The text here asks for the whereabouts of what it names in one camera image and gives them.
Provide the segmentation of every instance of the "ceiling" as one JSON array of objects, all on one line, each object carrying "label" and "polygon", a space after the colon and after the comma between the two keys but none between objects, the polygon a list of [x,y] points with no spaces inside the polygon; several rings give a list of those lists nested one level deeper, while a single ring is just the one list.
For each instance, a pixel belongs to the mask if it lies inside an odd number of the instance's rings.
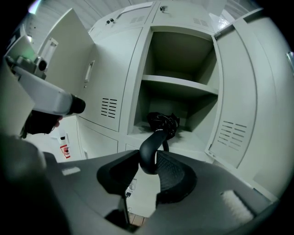
[{"label": "ceiling", "polygon": [[[33,39],[33,48],[37,51],[55,22],[70,8],[74,8],[85,28],[89,30],[97,20],[113,11],[148,1],[152,0],[42,0],[36,14],[28,15],[25,28]],[[206,0],[178,1],[202,4]],[[234,18],[251,11],[251,8],[250,0],[228,0],[225,7]]]}]

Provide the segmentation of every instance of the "black plastic part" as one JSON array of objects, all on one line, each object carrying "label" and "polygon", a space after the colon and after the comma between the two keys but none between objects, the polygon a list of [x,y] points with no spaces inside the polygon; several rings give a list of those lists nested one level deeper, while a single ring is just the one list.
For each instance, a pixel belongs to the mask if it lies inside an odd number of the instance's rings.
[{"label": "black plastic part", "polygon": [[162,147],[164,148],[164,151],[166,151],[166,152],[169,152],[170,151],[169,144],[168,144],[167,140],[165,140],[162,143]]},{"label": "black plastic part", "polygon": [[157,194],[156,205],[183,200],[193,191],[197,183],[193,169],[168,154],[157,151],[156,165],[160,179],[160,193]]},{"label": "black plastic part", "polygon": [[44,71],[46,69],[46,67],[47,67],[46,61],[40,61],[40,63],[39,63],[39,70],[40,71]]},{"label": "black plastic part", "polygon": [[146,174],[157,174],[155,164],[155,153],[157,149],[166,140],[168,133],[165,130],[154,132],[147,140],[145,140],[140,151],[140,166]]},{"label": "black plastic part", "polygon": [[139,153],[126,155],[101,167],[97,179],[104,189],[111,194],[125,198],[125,191],[132,182],[139,168]]},{"label": "black plastic part", "polygon": [[68,114],[82,113],[86,108],[86,103],[82,99],[74,95],[72,95],[72,98],[73,98],[73,101],[72,101],[72,105],[69,109]]},{"label": "black plastic part", "polygon": [[5,192],[1,194],[1,213],[7,222],[2,229],[32,235],[40,231],[54,234],[58,228],[62,234],[70,234],[63,208],[45,175],[43,153],[31,143],[1,135],[0,149],[1,190]]},{"label": "black plastic part", "polygon": [[111,223],[115,224],[122,229],[128,230],[129,228],[129,216],[127,214],[127,205],[124,198],[120,199],[118,209],[113,210],[110,212],[105,219],[110,221]]},{"label": "black plastic part", "polygon": [[37,133],[45,133],[49,134],[55,124],[58,121],[59,115],[48,114],[44,112],[39,112],[32,110],[29,115],[24,127],[23,127],[23,135],[25,138],[26,134],[37,134]]}]

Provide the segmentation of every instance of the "locker door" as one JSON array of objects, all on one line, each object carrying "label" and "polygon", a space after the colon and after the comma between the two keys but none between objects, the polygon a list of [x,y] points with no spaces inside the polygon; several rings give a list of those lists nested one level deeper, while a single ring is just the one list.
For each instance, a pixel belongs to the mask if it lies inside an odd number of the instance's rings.
[{"label": "locker door", "polygon": [[266,54],[263,61],[270,64],[267,71],[272,76],[256,79],[255,127],[238,171],[280,197],[294,171],[294,78],[286,56],[291,48],[267,16],[253,18],[248,22],[248,28],[262,44]]},{"label": "locker door", "polygon": [[48,63],[46,81],[79,96],[94,42],[73,9],[52,27],[38,54]]},{"label": "locker door", "polygon": [[[164,12],[160,10],[161,6],[166,7]],[[209,14],[201,5],[178,1],[161,1],[160,7],[157,9],[153,20],[154,24],[177,24],[183,27],[189,25],[214,32]]]},{"label": "locker door", "polygon": [[80,123],[81,149],[86,159],[102,157],[118,152],[118,141],[102,135]]},{"label": "locker door", "polygon": [[65,141],[68,145],[70,158],[64,159],[65,162],[83,160],[79,148],[77,121],[75,117],[66,117],[60,121],[58,129],[63,129],[65,133]]},{"label": "locker door", "polygon": [[118,15],[118,13],[121,12],[121,10],[117,10],[114,11],[106,16],[104,16],[103,18],[101,18],[100,20],[98,20],[93,27],[89,30],[89,35],[92,37],[92,39],[95,41],[98,37],[98,35],[103,31],[106,30],[107,27],[109,26],[106,21],[109,20],[110,18],[116,18],[116,16]]},{"label": "locker door", "polygon": [[153,9],[156,2],[153,2],[150,7],[140,8],[133,11],[129,11],[121,14],[124,9],[120,9],[113,15],[115,22],[108,24],[103,33],[113,32],[120,28],[131,27],[135,25],[145,24],[151,10]]},{"label": "locker door", "polygon": [[90,61],[94,62],[91,75],[81,92],[86,102],[82,118],[119,130],[124,86],[141,29],[113,34],[96,43],[90,55]]},{"label": "locker door", "polygon": [[237,168],[254,128],[255,74],[244,42],[234,27],[219,36],[216,43],[222,65],[222,106],[216,135],[206,152]]}]

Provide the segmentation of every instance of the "locker lock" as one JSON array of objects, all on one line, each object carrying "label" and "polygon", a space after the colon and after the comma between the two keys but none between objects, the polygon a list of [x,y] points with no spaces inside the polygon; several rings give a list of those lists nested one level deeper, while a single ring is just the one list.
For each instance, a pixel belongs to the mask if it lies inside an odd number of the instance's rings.
[{"label": "locker lock", "polygon": [[164,13],[164,12],[165,12],[165,10],[167,9],[167,6],[161,6],[159,9],[160,9],[160,11],[161,11],[161,12],[163,12],[163,13]]},{"label": "locker lock", "polygon": [[109,20],[106,21],[107,24],[110,24],[110,22],[115,23],[115,20],[113,20],[112,18],[110,18]]}]

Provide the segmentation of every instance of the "gray metal cabinet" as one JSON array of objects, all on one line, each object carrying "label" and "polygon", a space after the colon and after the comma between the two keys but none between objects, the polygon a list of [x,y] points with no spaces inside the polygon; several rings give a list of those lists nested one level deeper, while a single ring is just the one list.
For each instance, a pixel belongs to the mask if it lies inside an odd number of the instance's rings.
[{"label": "gray metal cabinet", "polygon": [[102,157],[118,152],[118,141],[102,135],[79,123],[81,151],[85,159]]},{"label": "gray metal cabinet", "polygon": [[154,24],[189,25],[214,32],[208,12],[201,5],[178,1],[161,1],[153,20]]},{"label": "gray metal cabinet", "polygon": [[119,130],[124,86],[141,30],[126,30],[96,43],[88,60],[94,62],[91,75],[80,95],[86,102],[81,117],[111,130]]}]

